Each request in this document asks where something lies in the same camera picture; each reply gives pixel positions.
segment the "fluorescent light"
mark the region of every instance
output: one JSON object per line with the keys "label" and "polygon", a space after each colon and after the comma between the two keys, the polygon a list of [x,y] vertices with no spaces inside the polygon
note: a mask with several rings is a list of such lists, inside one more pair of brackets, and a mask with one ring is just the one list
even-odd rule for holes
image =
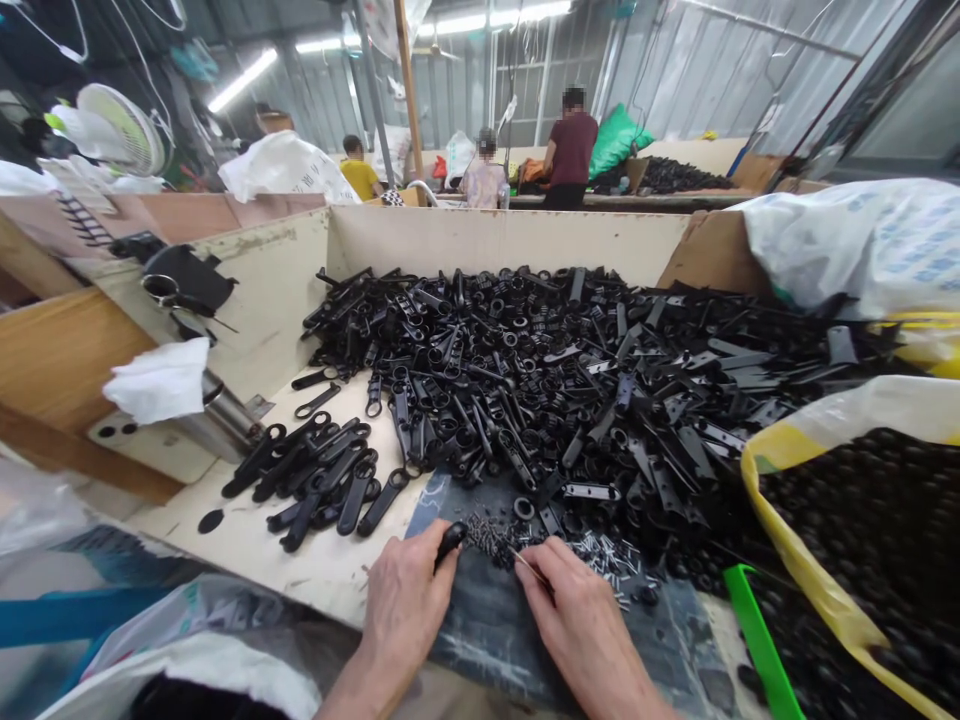
{"label": "fluorescent light", "polygon": [[544,3],[543,5],[529,5],[520,11],[520,22],[539,22],[548,17],[566,15],[568,12],[570,12],[570,0]]}
{"label": "fluorescent light", "polygon": [[210,112],[217,113],[223,110],[231,100],[243,92],[243,89],[247,87],[247,85],[260,77],[276,60],[277,51],[274,48],[264,50],[263,55],[261,55],[253,65],[244,70],[243,74],[230,83],[226,90],[210,101],[210,104],[207,106],[210,108]]}
{"label": "fluorescent light", "polygon": [[340,38],[327,38],[325,40],[311,40],[310,42],[297,43],[297,52],[306,55],[312,52],[323,52],[324,50],[339,50],[343,45]]}
{"label": "fluorescent light", "polygon": [[[570,0],[532,5],[525,7],[523,11],[502,10],[491,13],[490,26],[501,27],[504,25],[516,25],[517,22],[539,22],[540,20],[554,17],[555,15],[566,15],[568,12],[570,12]],[[417,37],[431,38],[435,35],[453,35],[461,32],[473,32],[474,30],[482,30],[486,26],[486,15],[467,15],[449,20],[438,20],[436,25],[430,23],[421,25],[417,31]]]}
{"label": "fluorescent light", "polygon": [[490,15],[490,25],[500,27],[502,25],[516,25],[518,22],[539,22],[556,15],[566,15],[568,12],[570,12],[570,0],[530,5],[522,11],[503,10],[492,13]]}
{"label": "fluorescent light", "polygon": [[323,40],[310,40],[305,43],[297,43],[297,52],[306,55],[312,52],[324,52],[325,50],[339,50],[344,45],[347,47],[360,47],[359,35],[344,35],[343,39],[339,37],[324,38]]}

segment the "white tissue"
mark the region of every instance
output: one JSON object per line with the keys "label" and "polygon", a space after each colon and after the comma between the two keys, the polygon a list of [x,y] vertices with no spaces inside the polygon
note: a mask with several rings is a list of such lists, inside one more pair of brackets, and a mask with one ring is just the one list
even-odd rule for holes
{"label": "white tissue", "polygon": [[103,395],[138,425],[203,412],[201,378],[210,340],[195,338],[162,345],[113,368]]}

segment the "worker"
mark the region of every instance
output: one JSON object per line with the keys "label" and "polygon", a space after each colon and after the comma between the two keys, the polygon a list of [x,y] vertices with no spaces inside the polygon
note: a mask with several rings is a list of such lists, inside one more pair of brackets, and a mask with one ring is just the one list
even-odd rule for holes
{"label": "worker", "polygon": [[363,143],[356,135],[343,139],[343,151],[347,159],[340,163],[340,172],[357,191],[363,202],[383,195],[383,185],[374,169],[363,161]]}
{"label": "worker", "polygon": [[[434,574],[449,526],[434,520],[421,535],[387,542],[370,568],[363,639],[314,720],[380,720],[393,713],[450,604],[460,550]],[[643,667],[610,583],[556,537],[521,555],[550,584],[548,590],[525,565],[514,566],[540,637],[587,717],[677,720]]]}
{"label": "worker", "polygon": [[460,181],[467,207],[497,209],[501,193],[509,186],[503,165],[494,161],[496,154],[497,134],[491,128],[483,128],[477,139],[477,157],[467,167]]}
{"label": "worker", "polygon": [[257,127],[264,135],[272,135],[284,130],[295,130],[290,113],[283,110],[274,110],[267,103],[257,103],[254,106]]}
{"label": "worker", "polygon": [[590,156],[597,142],[597,121],[583,109],[583,88],[567,88],[562,102],[563,117],[550,131],[543,159],[544,175],[550,177],[544,210],[576,210],[583,204],[590,179]]}

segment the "hand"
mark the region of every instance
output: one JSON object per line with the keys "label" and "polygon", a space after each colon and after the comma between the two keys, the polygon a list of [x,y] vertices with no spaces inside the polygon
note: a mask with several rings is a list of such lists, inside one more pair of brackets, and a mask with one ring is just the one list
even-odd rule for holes
{"label": "hand", "polygon": [[587,717],[675,717],[643,667],[610,583],[556,537],[520,554],[553,588],[551,597],[529,568],[515,564],[543,644]]}
{"label": "hand", "polygon": [[362,645],[402,666],[413,679],[427,659],[450,604],[460,548],[451,552],[433,574],[446,520],[434,520],[422,535],[391,538],[370,568],[367,619]]}
{"label": "hand", "polygon": [[427,659],[450,604],[460,548],[440,563],[437,551],[446,520],[423,534],[390,538],[370,568],[363,639],[317,718],[373,720],[389,717]]}

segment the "yellow shirt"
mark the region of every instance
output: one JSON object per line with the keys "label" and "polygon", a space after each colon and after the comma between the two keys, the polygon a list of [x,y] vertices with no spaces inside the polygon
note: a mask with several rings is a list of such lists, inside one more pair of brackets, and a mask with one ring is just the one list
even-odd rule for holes
{"label": "yellow shirt", "polygon": [[357,191],[357,195],[363,202],[373,200],[373,184],[380,182],[380,179],[372,167],[363,160],[344,160],[340,163],[340,172]]}

